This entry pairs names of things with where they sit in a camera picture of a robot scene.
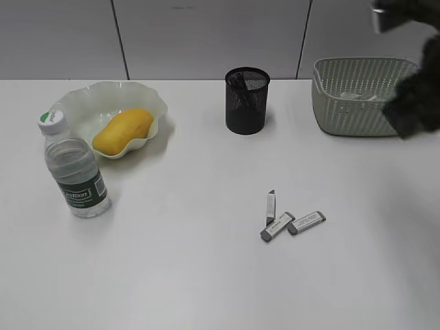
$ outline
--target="woven basket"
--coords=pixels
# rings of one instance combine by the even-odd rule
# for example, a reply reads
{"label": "woven basket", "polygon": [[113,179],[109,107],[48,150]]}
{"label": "woven basket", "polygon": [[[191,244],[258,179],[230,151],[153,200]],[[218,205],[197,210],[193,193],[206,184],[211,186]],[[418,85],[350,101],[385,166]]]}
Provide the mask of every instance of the woven basket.
{"label": "woven basket", "polygon": [[328,58],[315,63],[313,111],[326,133],[395,136],[382,108],[417,65],[397,58]]}

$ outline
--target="bottle cap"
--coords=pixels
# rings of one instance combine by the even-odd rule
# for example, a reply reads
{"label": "bottle cap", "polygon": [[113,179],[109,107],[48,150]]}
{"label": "bottle cap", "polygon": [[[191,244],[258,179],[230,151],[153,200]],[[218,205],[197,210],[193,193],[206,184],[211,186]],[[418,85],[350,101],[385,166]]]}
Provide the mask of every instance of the bottle cap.
{"label": "bottle cap", "polygon": [[59,110],[43,113],[38,120],[38,126],[44,135],[56,135],[69,129],[65,114]]}

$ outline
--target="yellow mango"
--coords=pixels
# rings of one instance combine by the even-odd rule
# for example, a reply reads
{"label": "yellow mango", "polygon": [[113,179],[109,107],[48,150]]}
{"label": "yellow mango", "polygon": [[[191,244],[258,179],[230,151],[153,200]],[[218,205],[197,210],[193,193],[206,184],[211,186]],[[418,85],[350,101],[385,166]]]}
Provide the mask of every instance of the yellow mango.
{"label": "yellow mango", "polygon": [[129,109],[113,117],[93,139],[93,147],[105,155],[117,155],[132,139],[144,139],[153,116],[145,109]]}

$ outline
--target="fruit bowl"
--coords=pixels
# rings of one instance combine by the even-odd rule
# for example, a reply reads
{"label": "fruit bowl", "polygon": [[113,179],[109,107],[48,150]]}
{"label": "fruit bowl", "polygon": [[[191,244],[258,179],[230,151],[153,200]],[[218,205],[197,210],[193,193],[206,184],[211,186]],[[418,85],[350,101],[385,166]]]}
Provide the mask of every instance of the fruit bowl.
{"label": "fruit bowl", "polygon": [[[117,155],[94,150],[92,141],[109,121],[124,110],[143,108],[154,117],[144,139],[132,139]],[[159,118],[168,110],[156,90],[138,82],[102,81],[71,91],[55,103],[51,110],[64,112],[71,132],[82,138],[95,153],[116,160],[129,151],[142,148],[159,131]]]}

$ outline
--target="plastic bottle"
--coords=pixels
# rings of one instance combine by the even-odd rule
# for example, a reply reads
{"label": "plastic bottle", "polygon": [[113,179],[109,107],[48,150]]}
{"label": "plastic bottle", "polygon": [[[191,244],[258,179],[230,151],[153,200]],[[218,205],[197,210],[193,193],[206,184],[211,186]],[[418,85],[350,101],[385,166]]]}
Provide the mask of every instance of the plastic bottle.
{"label": "plastic bottle", "polygon": [[48,111],[41,115],[38,125],[46,137],[47,168],[71,212],[77,217],[91,218],[108,210],[111,200],[94,154],[83,139],[71,135],[64,113]]}

